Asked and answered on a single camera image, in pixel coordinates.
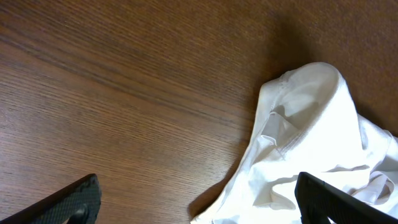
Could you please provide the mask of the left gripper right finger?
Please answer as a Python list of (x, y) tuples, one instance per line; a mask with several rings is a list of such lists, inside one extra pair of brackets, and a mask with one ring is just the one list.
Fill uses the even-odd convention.
[(295, 198), (303, 224), (397, 223), (396, 218), (372, 208), (307, 172), (298, 175)]

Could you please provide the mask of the white t-shirt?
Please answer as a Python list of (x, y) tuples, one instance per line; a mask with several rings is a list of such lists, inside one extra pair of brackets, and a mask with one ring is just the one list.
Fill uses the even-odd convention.
[(357, 113), (345, 79), (327, 63), (263, 84), (237, 171), (193, 222), (299, 223), (301, 172), (397, 216), (397, 138)]

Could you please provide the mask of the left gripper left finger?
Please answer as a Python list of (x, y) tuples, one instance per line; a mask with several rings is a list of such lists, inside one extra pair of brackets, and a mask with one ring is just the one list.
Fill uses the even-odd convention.
[(95, 224), (101, 206), (96, 174), (88, 174), (41, 201), (11, 215), (2, 224)]

